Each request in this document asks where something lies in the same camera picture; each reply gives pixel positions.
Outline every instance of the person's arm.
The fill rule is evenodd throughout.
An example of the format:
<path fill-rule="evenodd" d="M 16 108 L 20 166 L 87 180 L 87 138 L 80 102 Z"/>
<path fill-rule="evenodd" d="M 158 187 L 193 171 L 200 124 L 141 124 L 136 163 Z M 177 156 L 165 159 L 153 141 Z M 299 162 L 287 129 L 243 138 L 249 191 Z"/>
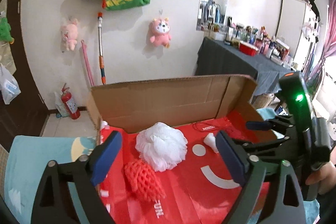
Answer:
<path fill-rule="evenodd" d="M 333 223 L 336 219 L 336 167 L 331 161 L 311 174 L 306 180 L 307 185 L 317 182 L 320 182 L 319 196 L 317 197 L 320 204 L 318 224 Z"/>

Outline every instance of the green plush toy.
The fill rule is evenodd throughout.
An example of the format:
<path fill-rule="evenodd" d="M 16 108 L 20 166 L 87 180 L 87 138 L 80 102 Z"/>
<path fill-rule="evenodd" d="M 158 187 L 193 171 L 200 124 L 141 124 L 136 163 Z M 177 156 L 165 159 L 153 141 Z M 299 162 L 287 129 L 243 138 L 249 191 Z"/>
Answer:
<path fill-rule="evenodd" d="M 14 38 L 11 37 L 11 25 L 8 24 L 6 17 L 0 19 L 0 41 L 14 43 Z"/>

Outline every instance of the bolt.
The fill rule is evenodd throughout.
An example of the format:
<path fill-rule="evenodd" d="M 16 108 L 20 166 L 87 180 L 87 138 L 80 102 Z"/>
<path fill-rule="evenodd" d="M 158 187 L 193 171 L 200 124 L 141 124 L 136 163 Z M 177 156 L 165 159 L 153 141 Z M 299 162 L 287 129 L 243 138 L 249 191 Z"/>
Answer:
<path fill-rule="evenodd" d="M 56 161 L 54 161 L 54 160 L 51 160 L 51 161 L 48 162 L 49 167 L 53 167 L 55 165 L 56 165 Z"/>
<path fill-rule="evenodd" d="M 79 156 L 79 161 L 87 161 L 88 160 L 88 158 L 89 158 L 89 156 L 88 155 L 81 155 L 81 156 Z"/>
<path fill-rule="evenodd" d="M 291 166 L 291 163 L 288 161 L 288 160 L 283 160 L 282 161 L 282 164 L 286 167 L 290 167 Z"/>
<path fill-rule="evenodd" d="M 257 162 L 257 161 L 259 161 L 259 158 L 258 158 L 258 156 L 256 156 L 256 155 L 251 155 L 251 156 L 249 157 L 249 159 L 250 159 L 250 161 L 253 161 L 253 162 Z"/>

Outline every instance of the brown door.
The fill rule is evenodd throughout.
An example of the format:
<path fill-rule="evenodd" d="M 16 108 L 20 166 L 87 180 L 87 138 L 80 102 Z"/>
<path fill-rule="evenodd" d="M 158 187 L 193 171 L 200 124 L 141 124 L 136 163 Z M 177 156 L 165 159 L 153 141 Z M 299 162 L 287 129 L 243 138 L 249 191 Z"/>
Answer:
<path fill-rule="evenodd" d="M 21 34 L 20 0 L 7 1 L 7 19 L 12 28 L 11 36 L 15 39 L 11 45 L 16 65 L 14 77 L 21 90 L 9 105 L 5 105 L 0 96 L 0 143 L 9 151 L 15 136 L 40 135 L 48 109 L 39 94 L 27 62 Z"/>

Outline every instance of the tile floor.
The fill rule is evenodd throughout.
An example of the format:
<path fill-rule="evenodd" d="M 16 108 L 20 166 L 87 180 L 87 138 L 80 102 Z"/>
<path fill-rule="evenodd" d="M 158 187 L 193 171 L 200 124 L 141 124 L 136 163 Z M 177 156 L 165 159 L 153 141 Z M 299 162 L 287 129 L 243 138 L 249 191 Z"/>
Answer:
<path fill-rule="evenodd" d="M 97 135 L 87 111 L 81 111 L 77 120 L 70 117 L 56 118 L 51 114 L 42 137 L 94 137 Z"/>

